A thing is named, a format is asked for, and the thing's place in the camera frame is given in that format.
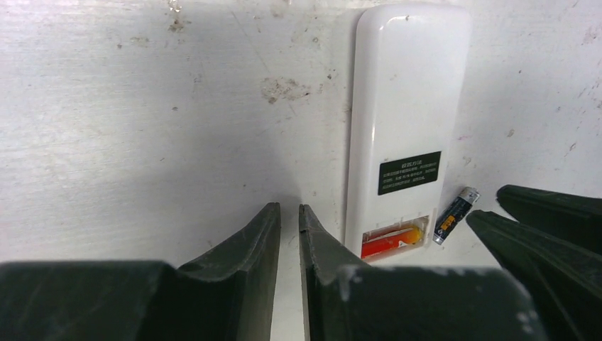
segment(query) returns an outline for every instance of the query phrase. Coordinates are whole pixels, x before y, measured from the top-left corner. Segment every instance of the scratch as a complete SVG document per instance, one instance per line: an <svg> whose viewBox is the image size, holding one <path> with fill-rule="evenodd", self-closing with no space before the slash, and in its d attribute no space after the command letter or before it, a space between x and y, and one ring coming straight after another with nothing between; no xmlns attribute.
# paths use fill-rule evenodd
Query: scratch
<svg viewBox="0 0 602 341"><path fill-rule="evenodd" d="M21 315L21 318L19 318L17 325L22 325L25 322L27 315L29 315L29 308L31 308L31 306L33 305L33 302L35 301L35 297L40 293L40 290L42 289L42 287L44 287L44 283L50 278L50 276L53 274L53 272L54 272L54 268L51 267L48 270L48 272L46 273L46 275L42 278L42 280L35 287L35 289L33 289L33 292L31 293L31 295L29 295L27 304L25 304L25 308L23 309L23 315Z"/></svg>
<svg viewBox="0 0 602 341"><path fill-rule="evenodd" d="M245 35L246 40L248 40L249 45L251 45L251 48L253 49L253 51L255 52L255 54L257 55L257 57L259 57L259 60L261 61L261 64L263 64L263 67L266 69L266 71L268 71L269 74L271 74L270 69L268 69L268 66L266 65L266 62L263 60L263 58L261 57L261 55L259 54L259 52L255 48L255 46L251 42L251 37L249 37L248 34L246 34L243 26L241 25L241 22L236 17L236 14L234 14L234 11L232 11L231 9L230 9L230 14L232 14L232 16L234 17L234 20L236 20L236 23L239 25L239 28L241 29L241 31Z"/></svg>
<svg viewBox="0 0 602 341"><path fill-rule="evenodd" d="M265 128L264 130L262 130L259 134L257 134L256 136L261 136L263 135L263 133L265 133L266 131L268 131L269 128Z"/></svg>
<svg viewBox="0 0 602 341"><path fill-rule="evenodd" d="M292 108L292 105L290 105L290 103L288 103L288 107L290 108L290 111L291 111L291 112L292 112L292 113L293 113L295 116L298 116L298 115L297 115L297 112L296 112L296 111L295 111L295 110Z"/></svg>

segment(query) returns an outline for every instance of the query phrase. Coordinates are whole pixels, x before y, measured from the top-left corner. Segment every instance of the white surface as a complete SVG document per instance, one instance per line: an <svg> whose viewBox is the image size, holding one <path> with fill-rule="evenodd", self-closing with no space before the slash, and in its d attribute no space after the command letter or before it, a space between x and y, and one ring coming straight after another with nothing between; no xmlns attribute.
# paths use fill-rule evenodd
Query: white surface
<svg viewBox="0 0 602 341"><path fill-rule="evenodd" d="M420 217L428 217L421 247L429 246L470 34L470 16L458 6L391 4L361 16L345 226L345 245L358 256L365 232ZM439 162L433 168L439 175L436 181L379 195L382 163L435 152L441 152L440 159L433 160ZM402 174L397 178L389 178L394 180L389 185L405 180Z"/></svg>
<svg viewBox="0 0 602 341"><path fill-rule="evenodd" d="M465 185L483 210L507 183L600 196L602 2L453 2L474 29L440 207ZM0 259L179 265L278 200L273 339L302 340L297 205L341 236L377 1L181 0L180 25L163 0L1 3ZM406 262L493 264L464 223Z"/></svg>

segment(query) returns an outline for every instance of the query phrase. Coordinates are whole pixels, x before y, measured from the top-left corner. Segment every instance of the dust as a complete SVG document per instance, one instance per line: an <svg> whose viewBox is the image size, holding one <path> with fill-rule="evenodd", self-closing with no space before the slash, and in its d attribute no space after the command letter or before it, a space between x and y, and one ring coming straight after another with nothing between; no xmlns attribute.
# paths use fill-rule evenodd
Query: dust
<svg viewBox="0 0 602 341"><path fill-rule="evenodd" d="M130 38L130 41L137 46L140 46L141 48L147 48L148 47L148 42L150 41L147 37L145 36L139 36L139 37L132 37Z"/></svg>
<svg viewBox="0 0 602 341"><path fill-rule="evenodd" d="M309 96L311 87L300 85L292 78L269 77L261 81L261 96L274 104L279 99L294 101Z"/></svg>

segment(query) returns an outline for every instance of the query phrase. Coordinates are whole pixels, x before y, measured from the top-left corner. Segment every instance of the dirt spot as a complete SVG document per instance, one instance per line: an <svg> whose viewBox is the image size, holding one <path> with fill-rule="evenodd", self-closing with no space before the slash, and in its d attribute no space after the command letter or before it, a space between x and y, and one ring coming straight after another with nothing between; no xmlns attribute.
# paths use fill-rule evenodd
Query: dirt spot
<svg viewBox="0 0 602 341"><path fill-rule="evenodd" d="M292 78L269 77L261 81L261 95L274 104L279 99L294 101L311 94L311 87L300 85Z"/></svg>
<svg viewBox="0 0 602 341"><path fill-rule="evenodd" d="M184 29L184 23L180 21L178 18L173 20L173 23L169 27L170 32L182 32Z"/></svg>
<svg viewBox="0 0 602 341"><path fill-rule="evenodd" d="M148 42L150 40L145 36L139 36L130 38L130 41L136 46L140 46L141 48L147 48Z"/></svg>
<svg viewBox="0 0 602 341"><path fill-rule="evenodd" d="M270 13L272 14L272 16L274 18L279 18L279 19L284 18L286 6L283 1L281 1L281 2L282 2L282 4L278 3L278 4L270 5Z"/></svg>
<svg viewBox="0 0 602 341"><path fill-rule="evenodd" d="M597 27L589 26L587 32L585 32L583 44L591 44L600 36L602 33L602 24Z"/></svg>

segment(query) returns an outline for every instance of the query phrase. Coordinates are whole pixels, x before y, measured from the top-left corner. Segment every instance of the white wall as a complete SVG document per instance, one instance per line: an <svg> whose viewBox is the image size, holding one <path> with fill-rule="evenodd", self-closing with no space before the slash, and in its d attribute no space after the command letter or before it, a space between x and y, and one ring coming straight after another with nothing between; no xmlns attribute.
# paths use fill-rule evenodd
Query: white wall
<svg viewBox="0 0 602 341"><path fill-rule="evenodd" d="M601 196L602 2L451 2L474 34L442 204ZM279 201L273 339L301 340L297 206L341 236L353 32L378 3L3 0L0 259L179 265ZM408 262L495 264L464 224Z"/></svg>

